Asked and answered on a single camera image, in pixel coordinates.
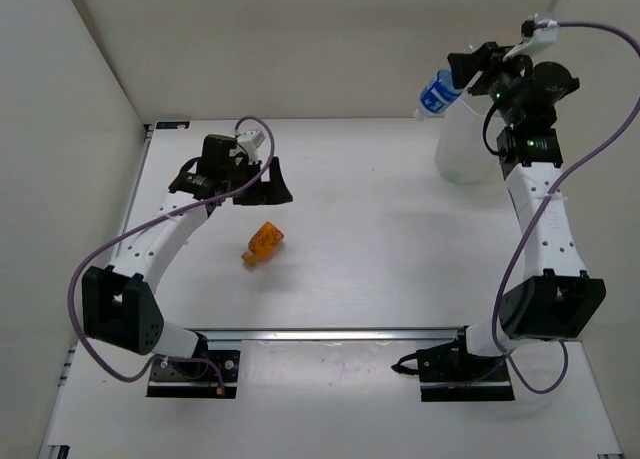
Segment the blue-label clear bottle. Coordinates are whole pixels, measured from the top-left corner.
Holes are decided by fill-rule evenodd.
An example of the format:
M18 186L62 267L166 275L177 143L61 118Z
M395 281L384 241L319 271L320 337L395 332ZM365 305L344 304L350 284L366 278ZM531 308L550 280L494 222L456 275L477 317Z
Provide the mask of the blue-label clear bottle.
M414 117L419 121L442 117L462 94L463 89L454 85L451 70L440 69L421 91Z

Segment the orange sea-buckthorn juice bottle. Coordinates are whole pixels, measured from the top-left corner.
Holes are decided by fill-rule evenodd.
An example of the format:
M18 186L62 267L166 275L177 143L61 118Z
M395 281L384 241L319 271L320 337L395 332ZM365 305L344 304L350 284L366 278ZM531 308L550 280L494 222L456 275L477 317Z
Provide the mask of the orange sea-buckthorn juice bottle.
M241 255L241 259L247 266L255 267L269 260L284 238L284 233L267 221L250 238L247 250Z

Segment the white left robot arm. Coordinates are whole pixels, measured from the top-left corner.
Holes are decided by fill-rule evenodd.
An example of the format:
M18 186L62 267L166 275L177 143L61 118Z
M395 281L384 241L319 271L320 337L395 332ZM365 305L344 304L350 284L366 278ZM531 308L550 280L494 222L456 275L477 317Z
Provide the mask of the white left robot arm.
M86 336L139 355L175 357L175 367L188 379L206 374L210 356L202 336L165 320L155 293L180 249L226 198L242 206L291 201L278 158L264 166L258 157L266 138L261 130L204 138L201 154L170 183L154 224L134 234L106 267L84 272Z

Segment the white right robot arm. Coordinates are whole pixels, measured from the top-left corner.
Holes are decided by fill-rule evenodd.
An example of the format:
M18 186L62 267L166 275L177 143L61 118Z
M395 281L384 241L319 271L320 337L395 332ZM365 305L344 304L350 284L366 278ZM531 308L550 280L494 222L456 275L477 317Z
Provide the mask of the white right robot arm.
M557 180L563 157L554 124L555 105L576 92L580 81L556 62L534 63L488 42L472 52L447 57L453 84L472 96L491 99L491 113L504 127L492 151L499 161L523 245L516 258L523 278L499 286L497 310L484 324L468 327L466 344L449 354L460 378L480 372L485 357L498 357L536 340L576 338L606 295L575 245Z

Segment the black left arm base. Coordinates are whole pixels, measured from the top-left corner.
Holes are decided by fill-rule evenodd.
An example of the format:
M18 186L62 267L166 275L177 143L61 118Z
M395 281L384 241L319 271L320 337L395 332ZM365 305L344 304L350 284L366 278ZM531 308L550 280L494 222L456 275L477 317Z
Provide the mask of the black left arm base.
M146 396L164 399L235 399L241 365L239 342L203 345L203 362L156 359L150 368Z

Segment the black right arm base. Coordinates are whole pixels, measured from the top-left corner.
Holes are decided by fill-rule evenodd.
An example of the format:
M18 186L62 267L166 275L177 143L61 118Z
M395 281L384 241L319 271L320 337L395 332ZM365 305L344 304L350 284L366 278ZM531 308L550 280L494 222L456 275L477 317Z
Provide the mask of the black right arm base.
M450 342L401 357L391 369L418 377L423 403L515 400L505 359L469 353L466 329L459 329Z

